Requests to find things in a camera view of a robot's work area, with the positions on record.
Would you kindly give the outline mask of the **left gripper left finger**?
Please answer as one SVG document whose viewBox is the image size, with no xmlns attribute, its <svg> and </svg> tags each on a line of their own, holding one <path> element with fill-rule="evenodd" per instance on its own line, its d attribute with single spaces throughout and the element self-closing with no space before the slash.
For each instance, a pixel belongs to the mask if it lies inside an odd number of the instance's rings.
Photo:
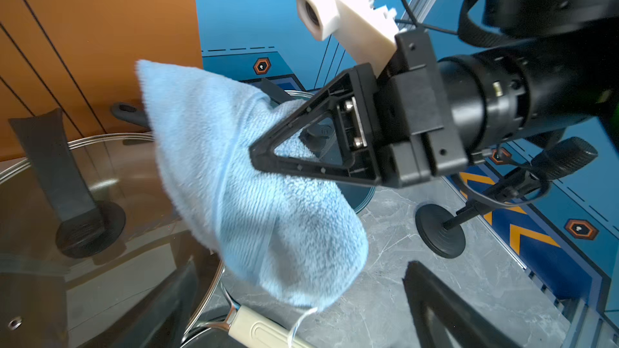
<svg viewBox="0 0 619 348">
<path fill-rule="evenodd" d="M 193 261 L 179 267 L 119 320 L 111 347 L 179 347 L 193 312 L 198 276 Z"/>
</svg>

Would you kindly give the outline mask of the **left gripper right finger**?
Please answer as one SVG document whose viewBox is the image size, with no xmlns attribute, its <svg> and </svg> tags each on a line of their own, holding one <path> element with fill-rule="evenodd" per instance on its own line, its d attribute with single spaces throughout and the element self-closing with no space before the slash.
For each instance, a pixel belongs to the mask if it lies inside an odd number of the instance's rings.
<svg viewBox="0 0 619 348">
<path fill-rule="evenodd" d="M 466 301 L 418 261 L 402 280 L 421 347 L 516 347 Z"/>
</svg>

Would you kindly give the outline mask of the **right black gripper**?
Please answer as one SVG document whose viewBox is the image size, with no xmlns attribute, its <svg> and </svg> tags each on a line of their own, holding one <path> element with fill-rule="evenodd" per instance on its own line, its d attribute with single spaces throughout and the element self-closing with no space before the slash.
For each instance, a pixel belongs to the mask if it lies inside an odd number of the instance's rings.
<svg viewBox="0 0 619 348">
<path fill-rule="evenodd" d="M 404 32 L 396 45 L 382 74 L 370 64 L 343 70 L 256 140 L 254 168 L 396 189 L 466 169 L 429 35 Z"/>
</svg>

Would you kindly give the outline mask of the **large glass pot lid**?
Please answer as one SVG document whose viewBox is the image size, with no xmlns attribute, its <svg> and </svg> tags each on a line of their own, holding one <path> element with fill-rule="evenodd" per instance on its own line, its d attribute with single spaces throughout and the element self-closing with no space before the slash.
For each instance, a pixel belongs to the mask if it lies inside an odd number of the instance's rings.
<svg viewBox="0 0 619 348">
<path fill-rule="evenodd" d="M 118 321 L 190 261 L 192 329 L 222 264 L 164 191 L 153 136 L 71 142 L 58 110 L 9 124 L 25 158 L 1 175 L 2 346 L 111 347 Z"/>
</svg>

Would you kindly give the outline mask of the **light blue microfibre cloth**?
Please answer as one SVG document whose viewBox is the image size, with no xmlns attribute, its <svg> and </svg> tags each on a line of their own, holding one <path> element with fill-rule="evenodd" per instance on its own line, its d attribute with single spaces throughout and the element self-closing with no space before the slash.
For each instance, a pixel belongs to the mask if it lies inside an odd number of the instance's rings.
<svg viewBox="0 0 619 348">
<path fill-rule="evenodd" d="M 336 183 L 256 170 L 250 147 L 301 106 L 202 69 L 135 64 L 164 190 L 240 280 L 324 310 L 362 272 L 368 240 Z"/>
</svg>

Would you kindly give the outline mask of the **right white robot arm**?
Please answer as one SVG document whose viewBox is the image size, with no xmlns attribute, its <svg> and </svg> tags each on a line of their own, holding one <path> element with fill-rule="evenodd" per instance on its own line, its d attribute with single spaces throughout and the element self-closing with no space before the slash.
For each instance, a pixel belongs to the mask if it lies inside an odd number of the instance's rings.
<svg viewBox="0 0 619 348">
<path fill-rule="evenodd" d="M 317 40 L 355 66 L 250 148 L 263 172 L 402 188 L 464 171 L 490 148 L 540 148 L 599 117 L 618 140 L 618 0 L 464 0 L 438 59 L 428 27 L 401 30 L 374 0 L 297 0 Z"/>
</svg>

